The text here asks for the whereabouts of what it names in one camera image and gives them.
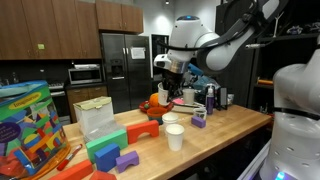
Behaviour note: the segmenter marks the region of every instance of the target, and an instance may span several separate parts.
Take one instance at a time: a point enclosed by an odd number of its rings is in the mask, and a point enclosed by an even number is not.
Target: stainless steel refrigerator
[[[152,92],[149,37],[102,33],[101,40],[114,113],[139,108]]]

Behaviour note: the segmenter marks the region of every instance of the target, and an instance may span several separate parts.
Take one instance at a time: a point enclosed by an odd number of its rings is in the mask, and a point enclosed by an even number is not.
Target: white paper cup
[[[163,129],[166,136],[167,136],[166,127],[170,124],[178,123],[178,119],[179,119],[179,116],[173,112],[168,112],[162,115]]]
[[[167,102],[168,90],[164,90],[162,83],[158,84],[158,102],[162,106],[167,106],[170,102]]]
[[[182,147],[184,127],[179,124],[169,124],[166,127],[169,148],[172,151],[179,151]]]
[[[182,92],[184,104],[192,105],[194,103],[194,89],[183,89]]]
[[[202,118],[203,120],[206,120],[207,118],[207,110],[206,108],[194,108],[193,109],[193,116],[198,116]]]

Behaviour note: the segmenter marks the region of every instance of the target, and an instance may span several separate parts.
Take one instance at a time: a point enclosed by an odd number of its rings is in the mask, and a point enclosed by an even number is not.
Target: upper cabinet
[[[104,0],[96,0],[96,7],[100,30],[143,32],[142,9]]]
[[[36,59],[60,59],[61,49],[51,0],[22,0]]]
[[[34,59],[21,0],[0,1],[1,59]]]
[[[101,58],[95,4],[52,0],[62,58]]]

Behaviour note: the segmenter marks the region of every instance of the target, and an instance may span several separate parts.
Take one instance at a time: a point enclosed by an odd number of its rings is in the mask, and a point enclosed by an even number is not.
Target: butcher block table
[[[228,110],[215,110],[213,115],[207,115],[206,127],[202,129],[191,124],[192,114],[178,112],[177,114],[178,123],[185,128],[180,151],[169,149],[163,126],[160,126],[158,137],[152,138],[149,134],[143,133],[139,136],[138,142],[129,144],[120,151],[121,155],[136,151],[140,159],[139,165],[129,165],[122,173],[118,173],[117,168],[113,168],[109,173],[115,174],[118,180],[168,179],[271,121],[268,115],[237,105],[229,106]],[[148,117],[136,109],[115,114],[115,120],[118,124],[128,126],[146,122]],[[71,145],[71,151],[77,145],[85,144],[77,123],[64,126],[64,130]],[[86,159],[88,155],[84,146],[65,169]],[[57,173],[59,171],[54,169],[41,179],[48,179]],[[91,175],[88,175],[84,179],[90,179],[90,177]]]

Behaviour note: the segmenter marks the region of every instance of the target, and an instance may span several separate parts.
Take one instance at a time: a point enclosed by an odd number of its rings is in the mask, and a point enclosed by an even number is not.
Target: spray bottle
[[[213,84],[207,84],[207,86],[209,86],[209,88],[206,94],[206,110],[207,114],[212,114],[214,105],[214,86]]]

